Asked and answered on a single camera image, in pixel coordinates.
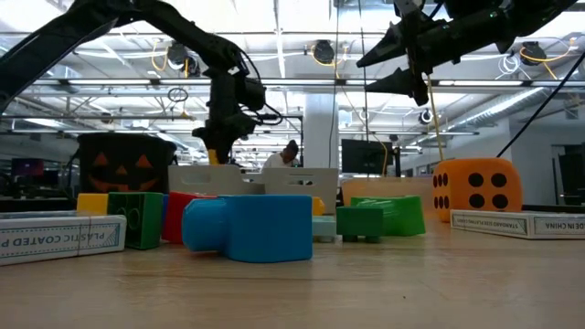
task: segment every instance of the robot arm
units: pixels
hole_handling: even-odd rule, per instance
[[[528,36],[557,17],[577,0],[435,0],[444,3],[453,20],[432,20],[410,0],[395,0],[402,20],[357,62],[359,68],[408,55],[409,70],[366,86],[366,91],[408,95],[418,105],[429,101],[422,73],[448,61],[457,64],[461,56],[495,43],[505,53],[516,37]]]
[[[212,164],[225,164],[231,145],[252,133],[257,124],[241,112],[265,102],[265,90],[250,73],[242,50],[223,37],[209,34],[159,0],[76,0],[67,13],[53,19],[0,58],[0,115],[25,88],[78,45],[107,34],[114,27],[146,21],[195,51],[209,66],[211,101],[206,128],[194,132],[209,150]]]

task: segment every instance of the toy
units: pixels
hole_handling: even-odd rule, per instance
[[[0,265],[122,251],[126,218],[30,212],[0,220]]]
[[[168,197],[168,206],[166,209],[165,224],[163,225],[163,239],[170,243],[183,243],[181,235],[181,221],[183,220],[183,210],[186,205],[195,199],[216,198],[215,196],[199,196],[195,194],[186,194],[171,192]]]
[[[337,234],[344,242],[357,242],[366,237],[366,242],[379,243],[385,233],[384,209],[381,207],[338,207]]]
[[[108,215],[108,195],[80,193],[77,196],[77,211],[87,215]]]
[[[381,207],[384,211],[385,236],[409,237],[425,233],[419,196],[352,197],[352,206]]]
[[[126,247],[153,249],[159,246],[163,216],[162,194],[112,192],[109,195],[108,213],[126,216]]]
[[[166,210],[168,209],[168,195],[163,196],[163,217],[161,218],[162,228],[165,228]]]
[[[216,250],[232,260],[309,260],[311,213],[310,196],[196,199],[185,208],[183,242],[191,251]]]
[[[335,242],[337,224],[333,216],[313,216],[313,237],[319,242]]]
[[[84,133],[78,141],[82,192],[168,192],[173,143],[129,133]]]
[[[325,203],[319,196],[313,196],[313,216],[322,216],[325,213]]]
[[[432,184],[434,207],[444,223],[452,209],[522,211],[520,175],[502,158],[443,161]]]
[[[522,239],[585,239],[585,214],[453,210],[451,228]]]

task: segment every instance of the wooden table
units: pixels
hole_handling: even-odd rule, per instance
[[[450,231],[248,264],[179,246],[0,268],[0,328],[585,328],[585,241]]]

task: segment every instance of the black pumpkin bucket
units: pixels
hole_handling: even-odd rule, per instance
[[[86,133],[77,140],[81,193],[168,193],[174,143],[134,133]]]

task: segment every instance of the blue toy block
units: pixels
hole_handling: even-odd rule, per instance
[[[162,223],[163,226],[162,228],[165,227],[165,221],[166,221],[166,208],[168,207],[168,195],[164,195],[163,196],[163,218],[162,218]]]
[[[193,200],[183,212],[183,242],[191,251],[217,250],[246,262],[309,260],[312,214],[310,196]]]
[[[335,242],[337,226],[333,216],[313,216],[313,236],[319,242]]]

